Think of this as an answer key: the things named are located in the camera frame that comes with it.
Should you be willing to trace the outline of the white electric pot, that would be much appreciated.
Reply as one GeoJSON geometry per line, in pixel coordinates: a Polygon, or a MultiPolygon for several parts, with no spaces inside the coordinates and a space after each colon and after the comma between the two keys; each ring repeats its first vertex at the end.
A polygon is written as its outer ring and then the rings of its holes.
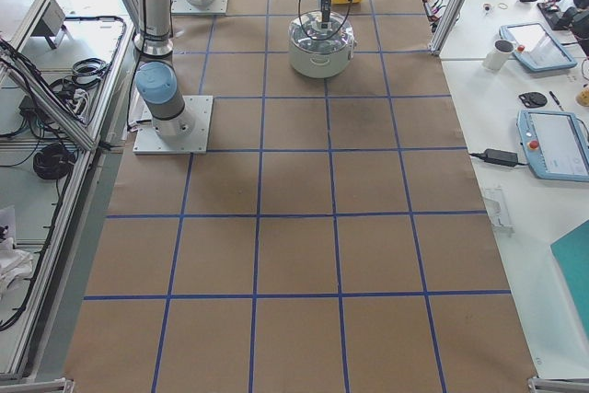
{"type": "Polygon", "coordinates": [[[289,39],[289,62],[299,74],[310,78],[328,78],[340,74],[353,58],[354,50],[344,49],[332,54],[304,52],[296,48],[289,39]]]}

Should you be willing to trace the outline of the brown paper mat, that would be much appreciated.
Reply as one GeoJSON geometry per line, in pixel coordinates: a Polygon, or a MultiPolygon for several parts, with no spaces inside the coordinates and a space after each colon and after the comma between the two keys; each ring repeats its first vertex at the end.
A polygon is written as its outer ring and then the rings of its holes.
{"type": "Polygon", "coordinates": [[[314,0],[178,17],[202,156],[115,153],[64,365],[79,392],[524,392],[532,358],[422,0],[363,0],[327,80],[314,0]]]}

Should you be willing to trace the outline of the clear plastic bracket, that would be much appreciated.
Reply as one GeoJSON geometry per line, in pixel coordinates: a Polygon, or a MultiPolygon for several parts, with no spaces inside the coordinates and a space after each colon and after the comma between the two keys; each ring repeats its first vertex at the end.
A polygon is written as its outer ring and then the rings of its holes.
{"type": "Polygon", "coordinates": [[[495,233],[510,237],[514,224],[501,187],[482,187],[483,202],[495,233]]]}

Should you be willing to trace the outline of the black pen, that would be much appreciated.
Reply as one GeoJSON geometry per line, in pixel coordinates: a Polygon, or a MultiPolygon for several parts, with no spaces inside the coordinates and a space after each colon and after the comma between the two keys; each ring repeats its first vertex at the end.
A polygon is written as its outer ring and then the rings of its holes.
{"type": "Polygon", "coordinates": [[[549,95],[551,96],[551,98],[553,99],[553,101],[556,103],[556,105],[558,106],[559,110],[562,111],[562,112],[564,112],[564,108],[560,104],[560,101],[558,100],[558,98],[556,97],[556,95],[552,91],[549,91],[549,95]]]}

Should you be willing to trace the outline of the black power adapter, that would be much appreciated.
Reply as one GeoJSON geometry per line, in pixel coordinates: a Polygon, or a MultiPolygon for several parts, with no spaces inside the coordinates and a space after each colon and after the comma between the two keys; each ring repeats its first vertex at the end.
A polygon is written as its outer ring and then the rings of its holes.
{"type": "Polygon", "coordinates": [[[487,148],[483,152],[483,161],[499,166],[516,167],[520,165],[518,155],[515,152],[487,148]]]}

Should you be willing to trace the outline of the white mug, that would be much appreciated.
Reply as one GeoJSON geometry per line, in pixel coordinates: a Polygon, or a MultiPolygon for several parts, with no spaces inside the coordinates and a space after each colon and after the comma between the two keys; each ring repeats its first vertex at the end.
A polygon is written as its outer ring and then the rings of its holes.
{"type": "Polygon", "coordinates": [[[482,66],[490,71],[499,71],[514,52],[514,42],[498,39],[493,43],[490,52],[482,62],[482,66]]]}

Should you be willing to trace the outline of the far blue teach pendant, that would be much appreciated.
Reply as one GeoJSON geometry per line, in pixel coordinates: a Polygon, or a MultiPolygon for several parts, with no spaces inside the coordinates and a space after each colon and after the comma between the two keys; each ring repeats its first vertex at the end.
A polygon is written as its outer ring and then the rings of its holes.
{"type": "Polygon", "coordinates": [[[552,31],[541,23],[503,25],[499,35],[514,44],[514,58],[530,72],[570,69],[577,65],[552,31]]]}

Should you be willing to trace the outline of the grey metal box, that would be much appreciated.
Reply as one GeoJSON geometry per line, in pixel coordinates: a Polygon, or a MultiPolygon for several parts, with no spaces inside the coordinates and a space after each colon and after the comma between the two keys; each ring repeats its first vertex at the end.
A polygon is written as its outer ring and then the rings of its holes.
{"type": "Polygon", "coordinates": [[[32,31],[32,37],[56,37],[64,24],[65,13],[56,0],[50,0],[40,20],[32,31]]]}

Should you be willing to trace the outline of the black round disc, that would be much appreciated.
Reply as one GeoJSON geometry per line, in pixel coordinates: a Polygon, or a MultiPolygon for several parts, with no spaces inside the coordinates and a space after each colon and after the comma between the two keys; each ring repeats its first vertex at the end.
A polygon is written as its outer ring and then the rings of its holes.
{"type": "Polygon", "coordinates": [[[541,108],[547,105],[547,97],[536,91],[525,92],[518,96],[522,104],[529,109],[541,108]]]}

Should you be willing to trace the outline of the blue teach pendant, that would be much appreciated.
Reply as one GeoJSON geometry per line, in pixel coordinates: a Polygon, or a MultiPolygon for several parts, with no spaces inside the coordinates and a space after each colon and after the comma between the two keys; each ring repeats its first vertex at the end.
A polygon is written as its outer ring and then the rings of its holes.
{"type": "Polygon", "coordinates": [[[520,110],[516,127],[537,178],[588,181],[588,142],[574,113],[520,110]]]}
{"type": "Polygon", "coordinates": [[[552,31],[541,23],[503,25],[499,35],[514,44],[514,58],[530,72],[570,69],[577,65],[552,31]]]}

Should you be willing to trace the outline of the near blue teach pendant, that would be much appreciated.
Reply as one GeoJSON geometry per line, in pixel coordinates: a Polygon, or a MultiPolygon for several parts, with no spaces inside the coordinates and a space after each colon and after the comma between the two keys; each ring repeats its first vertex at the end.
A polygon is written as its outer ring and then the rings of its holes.
{"type": "Polygon", "coordinates": [[[588,142],[574,113],[520,110],[516,127],[537,178],[588,181],[588,142]]]}

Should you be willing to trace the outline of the teal board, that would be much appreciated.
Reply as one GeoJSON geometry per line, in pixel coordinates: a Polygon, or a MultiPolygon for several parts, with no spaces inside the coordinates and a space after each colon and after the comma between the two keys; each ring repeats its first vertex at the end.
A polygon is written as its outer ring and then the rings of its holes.
{"type": "Polygon", "coordinates": [[[588,335],[588,222],[551,245],[585,335],[588,335]]]}

